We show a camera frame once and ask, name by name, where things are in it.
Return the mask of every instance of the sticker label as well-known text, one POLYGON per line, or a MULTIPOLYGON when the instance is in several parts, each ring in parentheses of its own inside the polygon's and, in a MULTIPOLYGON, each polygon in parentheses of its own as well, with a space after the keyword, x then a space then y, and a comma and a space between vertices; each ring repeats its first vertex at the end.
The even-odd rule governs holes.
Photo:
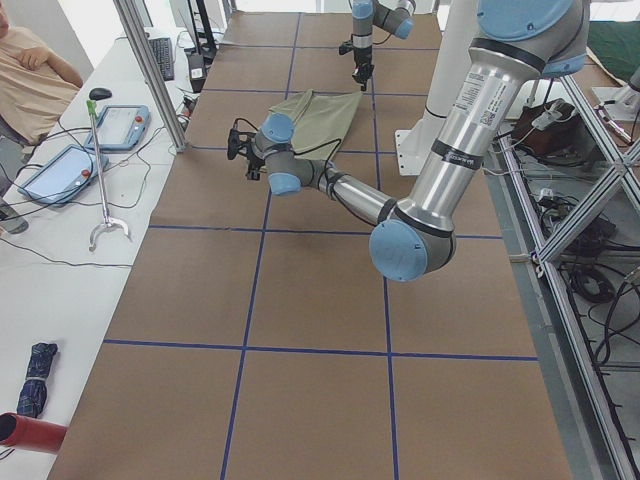
POLYGON ((473 123, 495 129, 515 94, 516 86, 511 82, 469 72, 453 107, 463 112, 473 123))
POLYGON ((457 150, 446 143, 436 140, 433 142, 431 150, 442 157, 442 160, 461 167, 478 170, 482 167, 483 158, 478 155, 470 155, 461 150, 457 150))

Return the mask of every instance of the black keyboard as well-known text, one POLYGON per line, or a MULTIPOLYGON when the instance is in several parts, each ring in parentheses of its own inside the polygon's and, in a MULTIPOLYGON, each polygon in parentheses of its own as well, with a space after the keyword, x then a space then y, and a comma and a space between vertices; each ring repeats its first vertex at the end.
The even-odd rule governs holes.
POLYGON ((173 80, 173 52, 171 51, 171 39, 167 37, 163 38, 151 38, 149 39, 151 50, 156 57, 156 63, 160 67, 160 73, 162 73, 162 79, 173 80))

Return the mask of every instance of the computer mouse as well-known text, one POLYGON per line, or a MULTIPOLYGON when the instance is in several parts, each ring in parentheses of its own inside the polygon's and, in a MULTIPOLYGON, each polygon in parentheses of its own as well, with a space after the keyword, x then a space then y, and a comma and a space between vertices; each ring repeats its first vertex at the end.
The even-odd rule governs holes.
POLYGON ((91 100, 104 100, 105 98, 111 98, 112 95, 111 90, 104 87, 96 87, 89 92, 91 100))

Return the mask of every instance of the dark blue fabric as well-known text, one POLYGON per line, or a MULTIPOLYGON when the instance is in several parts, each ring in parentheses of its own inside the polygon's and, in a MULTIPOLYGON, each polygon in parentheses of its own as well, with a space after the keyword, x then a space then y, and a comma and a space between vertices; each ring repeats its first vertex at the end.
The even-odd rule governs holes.
POLYGON ((38 343, 31 347, 31 359, 27 367, 27 380, 20 391, 16 413, 25 417, 36 418, 44 409, 47 401, 45 379, 51 371, 53 356, 58 351, 55 343, 38 343))

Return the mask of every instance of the red cylinder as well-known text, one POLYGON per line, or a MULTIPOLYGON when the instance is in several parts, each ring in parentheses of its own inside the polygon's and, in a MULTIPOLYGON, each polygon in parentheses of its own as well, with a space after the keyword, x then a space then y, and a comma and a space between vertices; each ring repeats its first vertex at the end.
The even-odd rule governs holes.
POLYGON ((4 447, 58 453, 66 433, 67 427, 37 418, 16 413, 0 415, 0 445, 4 447))

